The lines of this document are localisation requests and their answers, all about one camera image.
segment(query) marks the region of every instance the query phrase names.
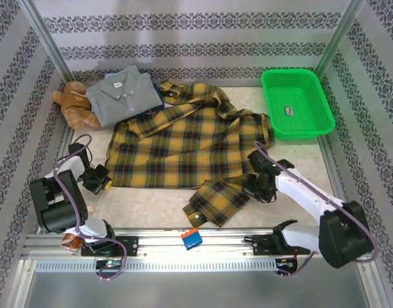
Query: gray floor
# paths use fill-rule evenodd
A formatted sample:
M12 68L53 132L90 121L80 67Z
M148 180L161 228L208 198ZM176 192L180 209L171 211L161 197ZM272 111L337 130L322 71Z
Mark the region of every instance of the gray floor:
M273 272L35 273L25 307L369 307L356 264L314 259L291 279Z

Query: teddy bear ear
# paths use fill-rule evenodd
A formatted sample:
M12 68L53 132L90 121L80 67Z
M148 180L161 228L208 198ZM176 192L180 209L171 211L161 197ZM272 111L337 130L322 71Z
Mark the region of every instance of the teddy bear ear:
M59 91L54 91L52 94L53 100L55 103L62 104L62 101L64 100L64 96L61 94Z
M86 85L84 85L82 82L79 82L76 80L72 81L70 83L70 86L71 86L71 88L73 88L74 90L77 90L77 91L86 91L87 90Z

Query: white floor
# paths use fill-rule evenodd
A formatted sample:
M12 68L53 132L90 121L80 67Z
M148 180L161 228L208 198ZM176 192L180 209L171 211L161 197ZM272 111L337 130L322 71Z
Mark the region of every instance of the white floor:
M223 88L236 108L247 108L268 113L262 88ZM89 146L92 163L105 163L107 147L113 128L94 129L85 126L74 133L74 139L83 133L92 135ZM276 160L289 160L308 180L332 193L322 154L316 139L306 141L279 141L269 149ZM110 187L98 195L81 187L87 205L95 208L94 216L107 220L113 227L125 228L182 228L191 227L182 208L188 204L194 190L133 189ZM313 218L289 197L277 193L277 201L263 204L250 200L223 228L274 227L288 219L315 224ZM206 223L202 227L216 227Z

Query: cable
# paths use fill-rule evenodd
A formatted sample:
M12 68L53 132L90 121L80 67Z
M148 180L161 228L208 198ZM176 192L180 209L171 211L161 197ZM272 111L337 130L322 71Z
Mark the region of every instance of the cable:
M61 156L60 158L58 158L58 160L57 160L57 162L55 163L55 165L57 165L57 163L59 163L60 160L62 160L62 159L64 159L64 158L67 158L67 157L66 157L66 156Z
M103 271L106 267L103 267L102 269L100 269L100 272L98 273L98 276L100 277L101 280L108 280L108 281L110 281L111 279L114 279L114 278L118 277L118 276L123 272L123 270L125 269L125 264L126 264L126 262L127 262L127 249L125 248L125 246L124 246L123 243L121 243L120 241L117 241L116 239L110 239L110 238L108 238L108 237L90 236L90 235L85 235L85 234L83 234L83 233L81 232L81 230L80 230L80 225L81 225L80 211L78 210L78 207L77 207L77 205L76 205L76 203L75 203L75 200L74 200L74 198L72 197L71 193L68 191L68 189L67 189L67 187L64 185L64 183L62 183L62 181L59 179L58 174L57 174L58 169L59 169L67 160L69 160L70 158L72 158L72 157L74 157L75 155L79 154L79 152L82 152L82 151L84 151L85 149L88 148L88 145L89 145L89 144L91 143L91 141L92 141L92 137L91 137L89 134L87 134L87 133L85 133L85 134L79 136L77 139L75 139L74 143L76 143L76 142L77 142L78 140L80 140L82 137L88 137L88 138L89 138L87 144L84 145L82 148L80 148L78 151L72 153L70 156L68 156L68 157L66 157L66 158L63 158L62 160L60 160L59 162L57 162L57 164L55 165L53 174L54 174L54 179L57 181L58 185L61 187L62 191L63 191L64 194L68 197L69 201L71 202L71 205L73 206L74 213L75 213L75 216L76 216L75 232L76 232L77 236L81 237L82 239L97 239L97 240L100 240L100 241L106 240L106 241L108 241L108 242L112 242L112 243L118 244L118 245L120 245L120 247L122 247L122 249L123 249L123 256L122 256L122 259L121 259L121 266L119 267L119 270L118 270L115 274L113 274L113 276L111 276L111 277L109 277L109 278L104 278L104 277L102 276L102 274L101 274L102 271Z
M89 152L89 155L91 156L91 159L89 160L89 163L91 163L92 162L92 153L91 153L91 150L87 147L87 150L88 150L88 152Z
M293 273L290 273L289 271L285 271L284 269L279 269L278 271L280 271L281 273L284 273L285 275L287 275L289 278L291 278L292 276L295 276L296 274L298 274L300 271L302 271L304 269L304 267L310 262L310 260L312 259L312 257L316 254L316 252L312 252L303 262L303 264L301 266L299 266L299 269L297 269L296 271L294 271Z
M310 185L308 182L304 181L302 178L293 174L291 171L286 169L284 166L280 165L278 162L276 162L272 158L270 158L268 153L266 152L265 146L263 144L261 144L258 141L254 141L254 145L255 145L255 148L257 148L257 150L260 152L260 154L262 154L262 156L264 156L267 160L269 160L271 163L278 166L281 170L285 171L288 175L290 175L296 181L304 184L306 186L306 188L308 188L310 191L315 193L318 197L322 198L323 200L328 202L330 205L334 206L334 208L336 208L337 210L342 212L346 217L348 217L351 221L353 221L366 234L366 236L369 238L369 240L371 241L371 243L374 247L374 252L372 254L372 257L369 257L368 259L365 259L365 260L356 260L356 262L368 263L368 262L371 262L377 258L377 256L379 255L378 242L375 240L372 233L359 220L357 220L355 217L350 215L350 213L348 213L346 210L344 210L341 206L337 205L334 201L330 200L327 196L323 195L320 191L318 191L317 189L312 187L312 185Z

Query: basket label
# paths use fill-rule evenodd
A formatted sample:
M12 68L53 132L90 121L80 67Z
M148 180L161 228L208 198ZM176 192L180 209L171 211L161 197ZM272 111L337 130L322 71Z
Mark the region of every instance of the basket label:
M286 107L285 107L285 114L286 114L287 116L293 116L292 107L286 106Z

